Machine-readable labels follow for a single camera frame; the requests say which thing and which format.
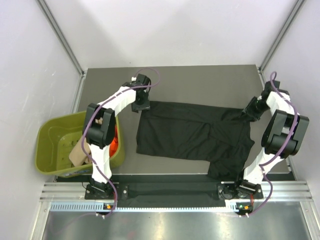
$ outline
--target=metal corner post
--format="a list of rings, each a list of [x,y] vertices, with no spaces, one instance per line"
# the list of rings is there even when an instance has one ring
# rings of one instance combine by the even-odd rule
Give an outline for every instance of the metal corner post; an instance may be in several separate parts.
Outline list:
[[[299,10],[302,8],[303,4],[306,0],[297,0],[288,16],[286,21],[284,22],[281,30],[279,31],[278,35],[276,36],[275,40],[273,41],[269,51],[267,52],[266,56],[264,57],[261,66],[258,68],[260,72],[263,72],[267,65],[269,64],[271,58],[275,54],[276,50],[278,49],[281,41],[283,40],[284,36],[288,32],[290,26],[294,22],[296,16],[298,15]]]
[[[54,18],[52,12],[50,11],[50,8],[45,0],[36,0],[39,7],[41,8],[43,14],[45,15],[46,19],[48,20],[49,24],[51,25],[53,31],[55,32],[57,38],[59,39],[61,45],[63,46],[64,50],[70,57],[74,67],[79,72],[80,76],[84,75],[84,70],[81,68],[75,54],[73,53],[71,47],[69,46],[63,32],[61,31],[56,19]]]

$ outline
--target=folded garment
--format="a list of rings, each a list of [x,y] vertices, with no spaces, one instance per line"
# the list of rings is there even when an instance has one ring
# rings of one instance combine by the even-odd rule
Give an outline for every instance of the folded garment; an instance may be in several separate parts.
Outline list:
[[[237,119],[242,109],[151,101],[141,113],[136,152],[210,162],[208,175],[233,181],[255,143],[250,122]]]

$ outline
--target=orange object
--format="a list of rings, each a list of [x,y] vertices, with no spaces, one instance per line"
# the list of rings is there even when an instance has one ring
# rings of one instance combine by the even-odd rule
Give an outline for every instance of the orange object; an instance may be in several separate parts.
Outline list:
[[[117,126],[115,126],[115,135],[114,135],[114,138],[110,144],[110,148],[109,148],[109,156],[112,157],[117,149],[118,149],[118,131],[117,131]]]

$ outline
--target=white panel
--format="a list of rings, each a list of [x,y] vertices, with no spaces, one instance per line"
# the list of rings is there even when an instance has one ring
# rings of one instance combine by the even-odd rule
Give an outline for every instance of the white panel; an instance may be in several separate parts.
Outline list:
[[[82,68],[261,64],[295,0],[47,0]]]
[[[25,240],[44,181],[35,142],[48,119],[70,112],[79,75],[35,0],[0,8],[1,239]]]
[[[308,0],[265,71],[278,72],[280,88],[310,124],[301,149],[294,157],[300,178],[307,180],[320,211],[320,1]]]

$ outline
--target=green bin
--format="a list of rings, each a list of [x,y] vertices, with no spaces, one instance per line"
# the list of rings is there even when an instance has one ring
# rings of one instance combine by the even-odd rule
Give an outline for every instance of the green bin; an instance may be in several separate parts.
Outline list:
[[[35,167],[45,175],[69,178],[81,174],[91,174],[92,164],[75,167],[69,154],[80,141],[86,112],[78,112],[47,121],[38,132],[35,150]],[[118,148],[110,157],[110,167],[119,167],[125,160],[123,134],[116,117]]]

